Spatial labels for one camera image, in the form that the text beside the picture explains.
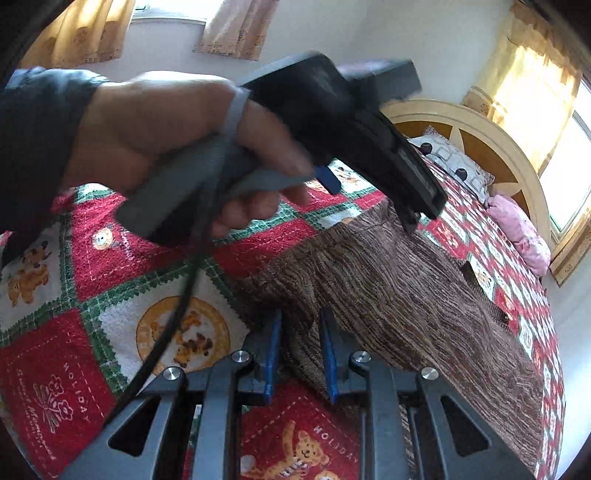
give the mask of headboard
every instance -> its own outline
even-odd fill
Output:
[[[438,100],[390,102],[382,113],[409,137],[422,136],[431,125],[492,173],[493,189],[511,195],[550,245],[550,214],[537,173],[513,139],[488,118],[465,106]]]

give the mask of sleeve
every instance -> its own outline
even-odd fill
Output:
[[[78,124],[98,86],[88,70],[17,70],[0,94],[0,232],[13,231],[2,265],[48,220]]]

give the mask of hand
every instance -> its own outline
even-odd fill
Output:
[[[123,83],[100,86],[80,122],[63,187],[102,183],[129,194],[148,178],[161,154],[218,132],[234,97],[229,80],[178,72],[149,72]],[[287,127],[263,106],[248,101],[237,142],[268,167],[291,176],[309,175],[307,154]],[[305,185],[282,192],[305,205]],[[246,228],[253,219],[277,211],[279,192],[257,192],[235,199],[212,225],[214,236]]]

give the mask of window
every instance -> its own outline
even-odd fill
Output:
[[[205,21],[222,0],[137,0],[133,20],[141,18],[182,18]]]
[[[574,113],[540,177],[557,240],[588,207],[591,193],[591,91],[581,82]]]

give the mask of curtain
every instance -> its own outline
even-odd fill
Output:
[[[568,279],[589,247],[591,247],[591,208],[584,211],[574,227],[569,229],[552,252],[550,271],[558,286],[562,286]]]
[[[72,68],[118,59],[135,0],[74,0],[41,34],[19,67]]]
[[[544,171],[569,121],[581,72],[551,25],[515,1],[496,51],[462,102],[503,128]]]
[[[205,25],[197,50],[258,60],[279,0],[223,0]]]

